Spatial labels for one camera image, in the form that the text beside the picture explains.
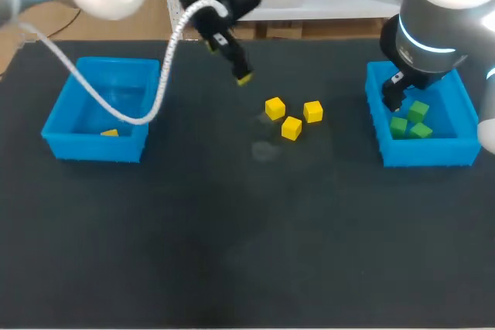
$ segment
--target blue bin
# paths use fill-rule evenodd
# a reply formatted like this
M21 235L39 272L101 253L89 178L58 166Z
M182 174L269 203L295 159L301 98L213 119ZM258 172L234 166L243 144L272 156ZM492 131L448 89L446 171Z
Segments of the blue bin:
M381 88L398 72L390 62L368 63L366 95L385 167L472 165L480 153L478 117L457 71L452 71L426 90L408 89L399 112L383 104ZM415 100L428 104L425 125L433 130L429 139L394 140L392 116L407 118Z
M77 68L93 88L130 117L148 113L159 82L159 62L85 57ZM118 137L101 133L117 129ZM148 125L134 126L110 115L71 75L41 133L56 158L139 162Z

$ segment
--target yellow cube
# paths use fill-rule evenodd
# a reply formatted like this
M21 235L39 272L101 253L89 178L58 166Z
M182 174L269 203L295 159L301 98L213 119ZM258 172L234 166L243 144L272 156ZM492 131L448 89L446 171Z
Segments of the yellow cube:
M282 137L295 141L301 134L302 121L295 117L287 117L282 124Z
M117 129L112 129L111 131L104 131L101 135L105 137L118 137Z
M277 120L285 116L285 105L280 98L272 98L265 102L265 112L272 120Z
M323 107L318 100L304 104L304 117L308 123L323 120Z

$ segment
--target green block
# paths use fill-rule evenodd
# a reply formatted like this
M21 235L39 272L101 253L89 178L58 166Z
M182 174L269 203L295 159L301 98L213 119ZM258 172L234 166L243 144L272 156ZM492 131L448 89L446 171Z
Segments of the green block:
M408 121L400 117L393 117L390 122L390 132L392 138L403 138L405 137L405 131L408 127Z
M422 123L430 106L416 100L409 109L408 119L413 123Z
M433 134L433 130L428 128L423 123L417 123L414 127L409 131L409 137L413 139L426 139L430 138Z

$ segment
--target white cable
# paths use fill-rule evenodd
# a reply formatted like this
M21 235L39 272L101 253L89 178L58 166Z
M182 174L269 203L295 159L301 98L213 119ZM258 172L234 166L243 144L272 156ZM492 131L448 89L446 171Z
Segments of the white cable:
M17 6L20 8L20 0L17 5L15 2L12 2L12 14L16 15L19 13L17 11ZM125 121L129 124L133 125L144 125L153 120L158 114L160 107L162 106L163 97L165 96L165 91L167 88L167 82L169 80L170 68L172 67L173 57L176 52L177 43L180 39L180 35L182 34L184 28L191 18L203 8L211 7L217 11L220 17L227 17L228 10L225 6L218 2L217 0L198 0L193 3L181 16L179 23L177 24L176 29L170 36L169 45L167 46L167 50L165 53L165 59L163 60L162 73L159 79L158 90L156 92L155 101L153 102L153 106L151 110L144 116L140 118L129 117L124 115L120 111L115 110L92 86L87 82L87 80L83 77L83 75L79 72L79 70L74 66L72 61L62 52L62 50L50 39L48 39L42 32L40 32L36 27L29 23L21 22L19 26L28 32L35 33L39 39L45 43L45 45L55 54L60 61L65 65L65 67L74 75L76 80L83 86L83 88L110 114L115 116L117 119Z

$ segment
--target table surface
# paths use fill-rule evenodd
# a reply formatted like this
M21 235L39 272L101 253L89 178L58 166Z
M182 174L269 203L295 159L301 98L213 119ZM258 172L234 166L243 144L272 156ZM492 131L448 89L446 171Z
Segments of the table surface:
M161 59L164 43L61 43ZM364 95L376 40L252 42L256 76L183 43L140 165L59 162L67 72L26 46L0 84L0 328L495 325L495 156L385 169ZM482 71L461 69L475 106ZM323 123L296 142L279 96Z

